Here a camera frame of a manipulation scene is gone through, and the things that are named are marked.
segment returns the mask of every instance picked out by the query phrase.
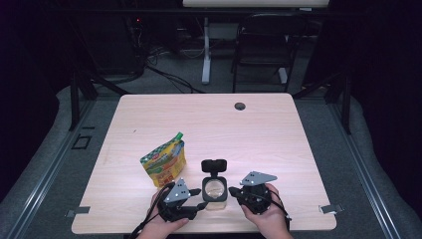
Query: table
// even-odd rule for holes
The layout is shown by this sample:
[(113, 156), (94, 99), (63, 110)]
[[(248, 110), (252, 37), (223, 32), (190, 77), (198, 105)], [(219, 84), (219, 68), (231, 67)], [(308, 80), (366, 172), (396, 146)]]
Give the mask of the table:
[[(242, 111), (235, 103), (243, 103)], [(180, 173), (188, 188), (201, 188), (203, 159), (224, 158), (219, 173), (228, 186), (255, 170), (272, 175), (292, 230), (330, 230), (332, 214), (317, 165), (292, 97), (288, 94), (128, 95), (120, 99), (81, 207), (76, 234), (130, 233), (146, 215), (157, 191), (139, 159), (183, 132), (187, 164)], [(200, 195), (184, 205), (202, 202)], [(199, 211), (177, 233), (256, 232), (236, 198), (220, 211)]]
[[(183, 0), (184, 7), (190, 8), (302, 8), (306, 11), (312, 8), (326, 8), (329, 0)], [(202, 84), (210, 83), (211, 57), (209, 51), (209, 22), (204, 20), (204, 66), (202, 70)], [(287, 80), (285, 69), (279, 70), (282, 83)]]

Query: person's left hand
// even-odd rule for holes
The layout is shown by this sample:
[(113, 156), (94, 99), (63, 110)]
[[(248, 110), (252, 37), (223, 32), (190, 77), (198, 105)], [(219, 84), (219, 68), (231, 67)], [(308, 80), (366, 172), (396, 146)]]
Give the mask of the person's left hand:
[[(151, 199), (151, 206), (158, 192), (156, 192)], [(152, 210), (151, 217), (158, 214), (158, 208), (149, 208)], [(188, 218), (182, 218), (174, 222), (165, 222), (160, 215), (157, 215), (154, 219), (146, 223), (143, 230), (140, 232), (137, 239), (165, 239), (169, 234), (183, 227), (189, 222)]]

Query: chair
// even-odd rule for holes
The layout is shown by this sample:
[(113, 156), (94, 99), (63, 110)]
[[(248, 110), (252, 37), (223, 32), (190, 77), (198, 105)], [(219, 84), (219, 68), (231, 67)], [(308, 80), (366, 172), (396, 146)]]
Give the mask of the chair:
[(233, 93), (238, 84), (238, 66), (289, 69), (284, 92), (288, 91), (296, 52), (307, 20), (294, 14), (254, 14), (246, 17), (237, 30), (236, 49), (232, 63)]

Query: colorful packaging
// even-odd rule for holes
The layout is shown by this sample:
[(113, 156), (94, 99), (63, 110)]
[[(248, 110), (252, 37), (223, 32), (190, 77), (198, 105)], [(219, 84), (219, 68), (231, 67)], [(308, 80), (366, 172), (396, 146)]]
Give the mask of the colorful packaging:
[(183, 133), (179, 132), (172, 140), (140, 159), (156, 187), (174, 180), (186, 164), (182, 137)]

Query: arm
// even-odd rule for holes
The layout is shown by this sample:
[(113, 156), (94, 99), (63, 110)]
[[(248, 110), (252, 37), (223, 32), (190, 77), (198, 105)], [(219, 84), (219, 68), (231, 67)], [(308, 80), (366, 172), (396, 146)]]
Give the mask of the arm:
[[(266, 186), (273, 192), (279, 195), (279, 190), (270, 183)], [(271, 193), (273, 201), (278, 202), (279, 198), (274, 193)], [(253, 222), (261, 234), (267, 239), (291, 239), (292, 235), (289, 233), (286, 226), (285, 214), (280, 208), (275, 205), (270, 205), (270, 208), (261, 215), (253, 214), (248, 207), (242, 205), (242, 210), (245, 217)]]
[[(152, 196), (151, 205), (155, 200), (157, 193)], [(150, 220), (146, 225), (143, 227), (140, 234), (136, 237), (136, 239), (165, 239), (170, 233), (176, 231), (177, 229), (186, 225), (189, 222), (189, 219), (183, 218), (175, 222), (165, 222), (161, 216), (158, 215), (158, 208), (155, 206), (152, 208), (152, 220)]]

